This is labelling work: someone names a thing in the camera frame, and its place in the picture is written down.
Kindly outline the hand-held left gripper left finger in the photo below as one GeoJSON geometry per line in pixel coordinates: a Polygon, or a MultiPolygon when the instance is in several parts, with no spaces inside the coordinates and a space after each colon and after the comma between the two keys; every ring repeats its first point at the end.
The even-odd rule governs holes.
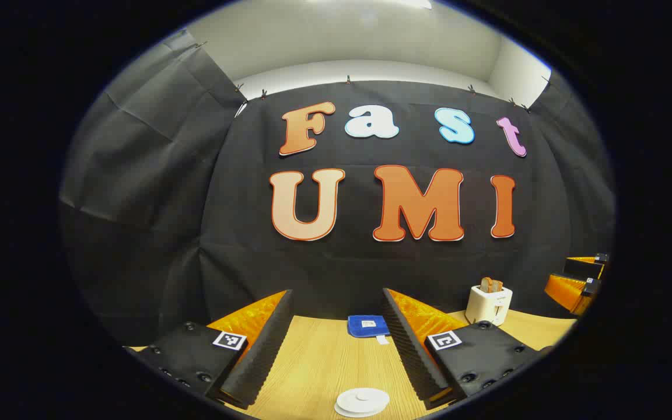
{"type": "Polygon", "coordinates": [[[258,398],[292,319],[293,290],[281,290],[207,325],[186,321],[128,353],[198,398],[245,410],[258,398]]]}

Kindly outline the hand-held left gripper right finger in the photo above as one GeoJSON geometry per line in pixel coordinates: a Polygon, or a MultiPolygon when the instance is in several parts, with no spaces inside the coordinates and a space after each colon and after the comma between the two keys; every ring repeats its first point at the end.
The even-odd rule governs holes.
{"type": "Polygon", "coordinates": [[[382,292],[389,333],[428,410],[482,393],[551,350],[531,348],[489,321],[460,321],[396,290],[382,292]]]}

